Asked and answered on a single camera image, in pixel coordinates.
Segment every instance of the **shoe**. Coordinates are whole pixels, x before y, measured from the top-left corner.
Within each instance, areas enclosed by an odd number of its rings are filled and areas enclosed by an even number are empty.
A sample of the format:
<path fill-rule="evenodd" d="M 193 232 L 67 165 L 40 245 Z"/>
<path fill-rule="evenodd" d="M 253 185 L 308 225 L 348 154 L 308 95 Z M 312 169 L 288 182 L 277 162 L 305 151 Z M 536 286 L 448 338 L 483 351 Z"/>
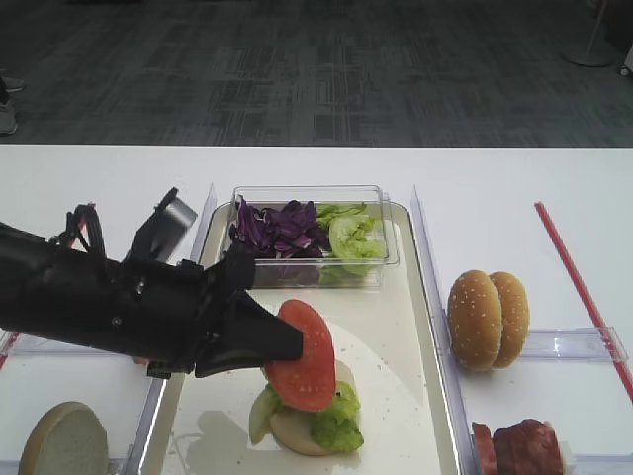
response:
<path fill-rule="evenodd" d="M 24 91 L 27 87 L 27 83 L 22 79 L 16 79 L 15 77 L 2 76 L 2 80 L 7 85 L 7 92 L 20 92 Z"/>
<path fill-rule="evenodd" d="M 13 109 L 11 101 L 6 104 L 0 103 L 0 136 L 10 136 L 18 130 L 16 122 L 16 111 Z"/>

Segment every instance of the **tomato slice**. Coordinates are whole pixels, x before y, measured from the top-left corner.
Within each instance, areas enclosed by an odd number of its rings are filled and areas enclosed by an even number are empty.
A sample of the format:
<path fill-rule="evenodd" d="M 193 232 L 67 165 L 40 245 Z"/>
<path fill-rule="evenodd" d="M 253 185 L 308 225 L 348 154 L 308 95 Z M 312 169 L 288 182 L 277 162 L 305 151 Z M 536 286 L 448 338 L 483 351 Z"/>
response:
<path fill-rule="evenodd" d="M 284 302 L 279 318 L 304 334 L 304 352 L 294 361 L 267 362 L 266 376 L 288 406 L 322 411 L 336 390 L 332 335 L 321 315 L 300 300 Z"/>

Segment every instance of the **gray carpet floor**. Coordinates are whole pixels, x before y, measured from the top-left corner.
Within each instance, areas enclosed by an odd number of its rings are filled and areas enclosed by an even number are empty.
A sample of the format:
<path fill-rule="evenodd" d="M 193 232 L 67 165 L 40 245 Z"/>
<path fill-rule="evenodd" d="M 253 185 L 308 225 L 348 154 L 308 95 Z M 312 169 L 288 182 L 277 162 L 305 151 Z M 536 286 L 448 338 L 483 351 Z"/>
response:
<path fill-rule="evenodd" d="M 633 147 L 583 0 L 0 0 L 0 143 Z"/>

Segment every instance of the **table surface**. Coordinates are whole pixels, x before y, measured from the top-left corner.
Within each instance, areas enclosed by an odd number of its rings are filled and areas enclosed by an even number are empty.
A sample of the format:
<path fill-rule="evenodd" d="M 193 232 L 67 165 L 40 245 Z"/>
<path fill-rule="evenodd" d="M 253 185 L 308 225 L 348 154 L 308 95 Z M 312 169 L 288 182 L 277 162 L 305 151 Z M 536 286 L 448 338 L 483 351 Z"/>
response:
<path fill-rule="evenodd" d="M 633 354 L 631 177 L 631 150 L 0 146 L 0 220 L 50 236 L 92 201 L 108 255 L 120 259 L 172 186 L 198 212 L 212 183 L 219 202 L 238 185 L 377 184 L 406 206 L 415 186 L 444 296 L 464 270 L 508 270 L 525 283 L 535 328 L 591 327 L 533 208 L 543 201 Z M 194 235 L 172 260 L 189 256 Z"/>

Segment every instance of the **purple cabbage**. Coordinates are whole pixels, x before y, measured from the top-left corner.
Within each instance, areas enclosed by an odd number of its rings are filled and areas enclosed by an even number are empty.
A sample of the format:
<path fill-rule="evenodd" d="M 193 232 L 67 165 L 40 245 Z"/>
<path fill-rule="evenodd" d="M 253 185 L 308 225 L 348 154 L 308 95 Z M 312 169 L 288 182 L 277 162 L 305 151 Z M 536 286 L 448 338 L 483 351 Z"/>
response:
<path fill-rule="evenodd" d="M 255 258 L 318 258 L 331 250 L 327 232 L 317 223 L 317 207 L 312 201 L 290 201 L 279 211 L 257 208 L 242 196 L 236 203 L 237 223 L 230 225 L 230 252 Z"/>

